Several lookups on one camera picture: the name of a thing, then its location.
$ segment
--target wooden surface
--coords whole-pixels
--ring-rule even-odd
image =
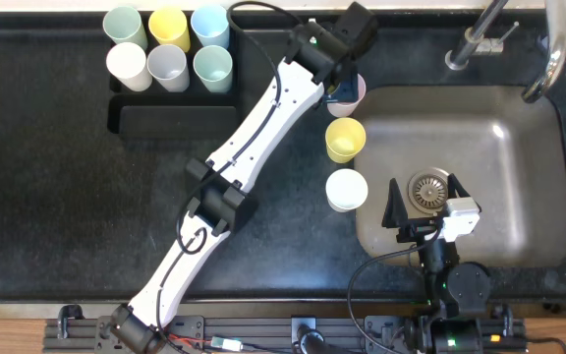
[[[36,354],[42,349],[44,320],[0,320],[0,353]],[[530,337],[555,336],[566,343],[566,319],[526,320]],[[557,354],[557,344],[530,346],[530,353]]]

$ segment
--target stainless steel sink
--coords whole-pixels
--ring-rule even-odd
[[[409,247],[381,227],[396,178],[410,217],[429,216],[454,173],[482,208],[473,236],[458,239],[462,261],[487,266],[556,266],[566,258],[566,166],[558,116],[514,87],[389,87],[355,112],[367,143],[355,169],[368,181],[357,233],[372,256]],[[406,265],[406,257],[391,263]]]

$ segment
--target chrome faucet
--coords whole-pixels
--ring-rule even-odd
[[[488,42],[486,42],[484,34],[507,2],[508,0],[493,0],[474,26],[465,30],[464,37],[458,43],[458,47],[447,52],[445,56],[445,63],[450,69],[465,69],[472,55],[482,53],[482,47],[492,48],[484,51],[485,54],[498,54],[503,51],[503,39],[508,36],[509,32],[502,39],[489,39]],[[521,94],[521,97],[527,103],[537,101],[556,82],[566,59],[566,0],[545,0],[545,12],[549,29],[547,65],[543,73]],[[516,27],[517,24],[515,23],[510,31]]]

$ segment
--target drain strainer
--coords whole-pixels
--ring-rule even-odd
[[[410,202],[418,210],[432,214],[440,211],[447,201],[447,177],[439,168],[430,167],[418,172],[408,183]]]

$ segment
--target plastic cup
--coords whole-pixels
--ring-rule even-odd
[[[192,14],[192,29],[202,46],[218,45],[228,49],[229,27],[226,9],[220,5],[202,6]]]
[[[143,91],[152,84],[145,67],[145,52],[134,43],[119,43],[106,56],[108,71],[128,89]]]
[[[130,6],[120,6],[106,13],[102,22],[104,32],[116,44],[134,43],[147,49],[147,37],[143,28],[142,16]]]
[[[228,92],[233,85],[233,58],[221,46],[199,50],[194,57],[194,71],[210,92]]]
[[[358,100],[353,103],[327,103],[326,109],[329,110],[334,117],[350,117],[355,108],[366,95],[366,82],[362,75],[358,74]]]
[[[329,205],[338,212],[360,207],[368,197],[368,184],[360,172],[343,168],[326,180],[326,197]]]
[[[149,17],[147,26],[160,44],[174,44],[183,49],[185,53],[189,51],[191,43],[187,17],[180,8],[166,6],[154,11]]]
[[[187,56],[173,44],[162,44],[147,56],[147,69],[165,89],[182,92],[189,87]]]
[[[337,163],[349,162],[366,143],[364,126],[353,118],[338,118],[324,134],[326,153]]]

